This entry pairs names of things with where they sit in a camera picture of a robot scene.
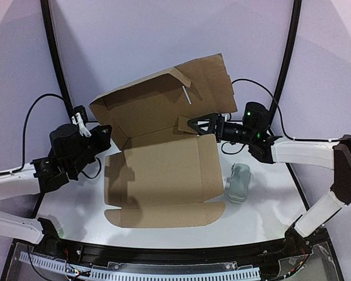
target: table surface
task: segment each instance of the table surface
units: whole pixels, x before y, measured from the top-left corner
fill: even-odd
[[[246,201],[231,203],[227,194],[210,201],[224,201],[226,209],[220,219],[205,227],[187,228],[120,228],[104,216],[104,173],[93,180],[79,176],[61,189],[47,193],[37,213],[55,225],[60,237],[78,242],[132,248],[211,248],[269,241],[284,237],[284,232],[302,213],[305,207],[285,164],[263,164],[244,148],[237,155],[224,155],[218,144],[223,182],[230,178],[234,163],[251,168],[251,181]],[[234,152],[240,145],[224,146]],[[104,165],[106,155],[118,153],[112,147],[98,157]],[[95,175],[97,163],[86,167],[85,172]]]

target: cardboard box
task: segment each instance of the cardboard box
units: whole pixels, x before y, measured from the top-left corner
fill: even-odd
[[[221,54],[191,60],[97,97],[90,109],[111,124],[121,153],[105,161],[105,203],[113,225],[168,228],[208,225],[224,202],[214,135],[196,136],[185,120],[236,111]]]

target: white table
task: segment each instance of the white table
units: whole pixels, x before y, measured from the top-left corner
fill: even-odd
[[[224,146],[234,152],[240,145]],[[231,203],[227,195],[211,201],[226,203],[226,210],[216,222],[205,227],[168,229],[129,229],[110,224],[104,211],[112,206],[104,203],[104,171],[93,180],[80,175],[61,189],[45,195],[38,216],[50,219],[60,237],[73,241],[132,248],[211,248],[269,241],[284,237],[291,223],[305,212],[305,207],[285,164],[262,164],[245,148],[238,155],[224,155],[220,162],[224,185],[234,163],[250,166],[252,178],[243,204]],[[104,165],[106,155],[119,152],[112,143],[99,158]],[[85,169],[95,175],[95,162]]]

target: black metal pole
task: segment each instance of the black metal pole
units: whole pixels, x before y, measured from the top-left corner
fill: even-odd
[[[59,51],[57,49],[56,38],[54,36],[50,2],[49,0],[40,0],[40,5],[42,7],[44,28],[46,30],[48,46],[49,46],[49,51],[51,53],[54,72],[56,74],[58,86],[60,87],[61,95],[66,101],[68,101],[64,103],[65,103],[68,116],[71,119],[71,117],[73,116],[73,106],[70,100],[68,87],[66,85],[64,71],[63,71],[63,68],[61,67],[61,61],[60,61]]]
[[[274,98],[276,99],[277,102],[280,101],[283,86],[285,84],[285,80],[287,76],[288,66],[290,65],[291,55],[293,54],[293,48],[295,44],[295,38],[297,35],[301,5],[302,5],[302,0],[294,0],[294,4],[292,6],[291,22],[290,22],[290,28],[288,30],[285,53],[283,55],[282,66],[280,70],[280,75],[278,76],[276,89],[274,90]],[[276,110],[277,110],[277,104],[274,101],[272,101],[269,109],[269,112],[270,112],[269,124],[272,123],[274,115],[276,114]]]

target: white wall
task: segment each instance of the white wall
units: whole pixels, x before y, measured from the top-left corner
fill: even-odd
[[[232,78],[274,90],[291,16],[289,0],[53,2],[56,32],[75,104],[154,71],[222,52]],[[248,100],[270,104],[261,89],[235,85],[240,112]],[[351,133],[351,0],[304,0],[299,34],[281,100],[288,133]],[[274,129],[279,130],[278,120]],[[310,203],[332,172],[297,166]],[[328,229],[351,280],[351,206]]]
[[[22,126],[40,95],[59,93],[38,0],[0,0],[0,170],[20,166]],[[47,98],[34,108],[27,127],[26,161],[44,157],[49,132],[68,122],[61,101]],[[29,215],[34,196],[0,202],[0,210]],[[12,239],[0,237],[0,276]]]

